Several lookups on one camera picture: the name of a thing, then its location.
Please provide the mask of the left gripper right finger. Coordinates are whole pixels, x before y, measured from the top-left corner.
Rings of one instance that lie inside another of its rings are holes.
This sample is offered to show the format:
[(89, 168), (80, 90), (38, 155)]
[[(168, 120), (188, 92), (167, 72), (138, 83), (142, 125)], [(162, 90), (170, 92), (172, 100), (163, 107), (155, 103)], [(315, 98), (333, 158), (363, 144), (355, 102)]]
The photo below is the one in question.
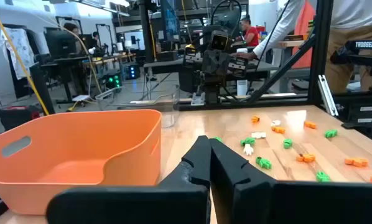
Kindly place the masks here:
[(276, 180), (212, 139), (219, 224), (372, 224), (372, 184)]

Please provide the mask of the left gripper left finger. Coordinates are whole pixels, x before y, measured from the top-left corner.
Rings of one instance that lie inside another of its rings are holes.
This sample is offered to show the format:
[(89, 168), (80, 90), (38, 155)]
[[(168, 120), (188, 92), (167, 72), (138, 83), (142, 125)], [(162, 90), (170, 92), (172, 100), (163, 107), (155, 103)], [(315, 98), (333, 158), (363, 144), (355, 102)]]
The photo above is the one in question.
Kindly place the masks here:
[(48, 204), (48, 224), (207, 224), (211, 144), (199, 136), (156, 186), (75, 187)]

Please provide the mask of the clear plastic bin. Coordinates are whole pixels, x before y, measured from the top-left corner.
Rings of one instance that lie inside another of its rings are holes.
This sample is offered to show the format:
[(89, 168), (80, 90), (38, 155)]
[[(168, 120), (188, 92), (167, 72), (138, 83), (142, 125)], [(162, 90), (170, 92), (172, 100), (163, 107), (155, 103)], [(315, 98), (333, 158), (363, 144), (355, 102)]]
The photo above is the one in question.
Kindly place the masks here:
[(165, 87), (163, 90), (132, 90), (116, 87), (96, 96), (100, 110), (144, 110), (161, 112), (162, 128), (172, 127), (178, 117), (177, 103), (180, 101), (178, 85)]

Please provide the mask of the grey desk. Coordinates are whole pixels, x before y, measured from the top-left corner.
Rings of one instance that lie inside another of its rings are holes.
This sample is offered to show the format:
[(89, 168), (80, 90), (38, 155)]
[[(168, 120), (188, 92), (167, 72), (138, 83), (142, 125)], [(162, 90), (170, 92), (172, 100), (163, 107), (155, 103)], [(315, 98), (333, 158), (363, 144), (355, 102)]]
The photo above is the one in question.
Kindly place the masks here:
[[(182, 91), (187, 93), (193, 93), (197, 90), (198, 78), (193, 76), (191, 68), (185, 68), (183, 65), (183, 60), (177, 59), (173, 61), (166, 62), (151, 62), (145, 63), (143, 65), (145, 74), (158, 74), (158, 73), (178, 73), (179, 75), (179, 86)], [(245, 77), (235, 77), (228, 72), (226, 76), (227, 81), (236, 81), (247, 79), (248, 81), (257, 80), (257, 79), (268, 79), (271, 70), (277, 70), (279, 67), (271, 65), (266, 62), (260, 62), (258, 69), (255, 69), (257, 61), (250, 61), (250, 69), (246, 71)]]

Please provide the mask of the blue-lit computer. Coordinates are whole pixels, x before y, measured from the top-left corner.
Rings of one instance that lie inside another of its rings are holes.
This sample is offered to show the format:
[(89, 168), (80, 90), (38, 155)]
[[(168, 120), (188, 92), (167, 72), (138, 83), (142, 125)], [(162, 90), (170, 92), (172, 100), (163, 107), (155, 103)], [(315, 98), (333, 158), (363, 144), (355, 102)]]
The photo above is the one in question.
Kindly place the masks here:
[(136, 63), (124, 64), (123, 72), (123, 77), (125, 80), (135, 80), (140, 77), (140, 67)]

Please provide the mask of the black computer case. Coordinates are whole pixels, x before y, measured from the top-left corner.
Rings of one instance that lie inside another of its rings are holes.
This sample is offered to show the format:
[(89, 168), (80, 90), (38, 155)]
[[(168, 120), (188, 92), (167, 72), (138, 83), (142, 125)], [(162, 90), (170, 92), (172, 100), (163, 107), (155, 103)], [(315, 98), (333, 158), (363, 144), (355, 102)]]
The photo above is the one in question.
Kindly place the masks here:
[(113, 88), (122, 87), (121, 73), (109, 73), (105, 76), (105, 89), (111, 90)]

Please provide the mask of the long silver bar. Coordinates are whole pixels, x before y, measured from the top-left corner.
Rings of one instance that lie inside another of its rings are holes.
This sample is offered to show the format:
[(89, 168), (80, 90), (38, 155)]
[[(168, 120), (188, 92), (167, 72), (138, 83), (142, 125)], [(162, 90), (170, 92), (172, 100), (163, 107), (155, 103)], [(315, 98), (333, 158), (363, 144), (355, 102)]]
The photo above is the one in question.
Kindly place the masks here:
[(325, 75), (319, 75), (318, 84), (326, 112), (331, 116), (338, 116), (338, 110), (333, 100), (333, 96), (328, 86)]

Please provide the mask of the orange plastic bin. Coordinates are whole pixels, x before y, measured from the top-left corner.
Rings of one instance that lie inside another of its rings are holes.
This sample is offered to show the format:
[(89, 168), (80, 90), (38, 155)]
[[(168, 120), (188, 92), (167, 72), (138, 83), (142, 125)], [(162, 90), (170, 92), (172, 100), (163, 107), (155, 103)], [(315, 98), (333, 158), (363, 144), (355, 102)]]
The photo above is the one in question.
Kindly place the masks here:
[(0, 198), (18, 214), (44, 215), (73, 187), (150, 186), (160, 176), (156, 110), (59, 113), (0, 134)]

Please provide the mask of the wooden-top desk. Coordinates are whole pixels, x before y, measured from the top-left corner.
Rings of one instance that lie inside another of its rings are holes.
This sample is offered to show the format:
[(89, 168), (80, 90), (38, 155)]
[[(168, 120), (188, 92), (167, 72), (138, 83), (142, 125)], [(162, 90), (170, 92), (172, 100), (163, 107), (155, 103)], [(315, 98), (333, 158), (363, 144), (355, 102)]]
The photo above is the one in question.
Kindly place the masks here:
[(84, 66), (89, 67), (91, 70), (99, 64), (104, 64), (108, 62), (121, 61), (123, 58), (134, 56), (118, 54), (115, 56), (103, 57), (100, 60), (89, 59), (87, 56), (84, 57), (70, 57), (70, 58), (59, 58), (49, 62), (42, 67), (51, 68), (52, 74), (59, 77), (59, 81), (62, 83), (66, 93), (65, 100), (55, 100), (56, 104), (70, 104), (73, 102), (73, 95), (70, 92), (69, 83), (71, 82), (72, 72), (76, 70), (81, 72)]

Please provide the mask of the black monitor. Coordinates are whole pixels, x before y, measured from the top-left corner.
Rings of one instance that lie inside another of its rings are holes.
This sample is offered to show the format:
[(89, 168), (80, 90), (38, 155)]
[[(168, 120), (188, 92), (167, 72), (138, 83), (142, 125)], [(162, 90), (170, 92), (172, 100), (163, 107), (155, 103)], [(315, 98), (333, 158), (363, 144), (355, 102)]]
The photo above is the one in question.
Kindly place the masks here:
[(67, 31), (48, 30), (44, 36), (53, 58), (65, 58), (77, 52), (76, 38)]

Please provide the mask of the black and red case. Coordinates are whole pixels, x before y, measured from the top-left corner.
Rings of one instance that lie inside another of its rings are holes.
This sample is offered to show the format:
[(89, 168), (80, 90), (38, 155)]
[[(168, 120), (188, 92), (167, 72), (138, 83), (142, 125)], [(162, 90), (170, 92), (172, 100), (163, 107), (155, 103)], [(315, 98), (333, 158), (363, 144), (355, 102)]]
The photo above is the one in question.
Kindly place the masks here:
[(35, 106), (11, 106), (0, 110), (1, 124), (6, 131), (40, 117)]

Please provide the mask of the white patterned cloth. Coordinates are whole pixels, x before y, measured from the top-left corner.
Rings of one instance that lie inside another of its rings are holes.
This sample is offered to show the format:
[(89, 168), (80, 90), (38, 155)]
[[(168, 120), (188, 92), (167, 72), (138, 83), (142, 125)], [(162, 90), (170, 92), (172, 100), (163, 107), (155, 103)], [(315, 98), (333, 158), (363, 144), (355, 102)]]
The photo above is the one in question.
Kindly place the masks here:
[[(10, 37), (13, 43), (13, 46), (16, 48), (17, 54), (20, 56), (20, 59), (26, 71), (30, 72), (29, 68), (33, 66), (34, 64), (34, 53), (30, 46), (26, 31), (24, 29), (11, 29), (8, 27), (6, 27), (5, 30), (8, 36)], [(22, 65), (19, 63), (16, 57), (16, 54), (13, 51), (3, 31), (1, 31), (1, 36), (0, 36), (0, 47), (2, 48), (4, 57), (6, 60), (9, 60), (8, 54), (10, 54), (11, 62), (12, 62), (12, 66), (14, 67), (16, 78), (18, 80), (25, 78), (26, 74), (24, 73), (22, 69)]]

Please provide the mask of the small silver bracket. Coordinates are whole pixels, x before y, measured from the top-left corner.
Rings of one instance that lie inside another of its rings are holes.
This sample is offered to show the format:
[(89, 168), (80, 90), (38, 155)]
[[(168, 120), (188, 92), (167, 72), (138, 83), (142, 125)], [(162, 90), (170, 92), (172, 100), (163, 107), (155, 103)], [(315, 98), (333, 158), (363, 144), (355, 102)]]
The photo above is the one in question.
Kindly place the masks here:
[(191, 99), (192, 106), (203, 106), (205, 104), (205, 92), (193, 93)]

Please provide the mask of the black aluminium table frame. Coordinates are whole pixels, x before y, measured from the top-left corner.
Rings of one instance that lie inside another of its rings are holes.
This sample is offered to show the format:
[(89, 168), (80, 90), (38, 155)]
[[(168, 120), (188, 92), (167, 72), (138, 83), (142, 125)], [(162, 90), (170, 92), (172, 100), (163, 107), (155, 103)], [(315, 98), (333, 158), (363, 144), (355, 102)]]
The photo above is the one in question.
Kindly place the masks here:
[[(333, 1), (320, 1), (317, 9), (317, 17), (314, 19), (314, 28), (308, 39), (299, 47), (299, 50), (282, 65), (273, 76), (258, 89), (254, 90), (237, 102), (222, 101), (220, 104), (192, 106), (189, 103), (178, 102), (177, 108), (181, 111), (192, 110), (219, 110), (233, 108), (257, 108), (272, 106), (297, 106), (297, 105), (316, 105), (324, 104), (319, 90), (318, 77), (324, 75), (325, 47), (328, 43), (328, 33), (330, 28), (330, 10)], [(313, 51), (312, 63), (310, 68), (310, 83), (307, 96), (269, 96), (264, 94), (277, 81), (280, 80), (291, 67), (304, 56), (309, 50)]]

